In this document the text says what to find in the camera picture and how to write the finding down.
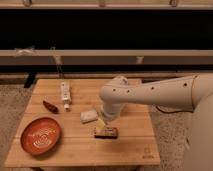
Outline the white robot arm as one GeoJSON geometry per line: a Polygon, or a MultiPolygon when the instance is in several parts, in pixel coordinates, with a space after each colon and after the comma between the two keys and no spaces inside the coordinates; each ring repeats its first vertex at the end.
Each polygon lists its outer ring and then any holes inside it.
{"type": "Polygon", "coordinates": [[[126,103],[179,108],[192,112],[182,171],[213,171],[213,74],[130,85],[116,76],[100,88],[102,117],[115,120],[126,103]]]}

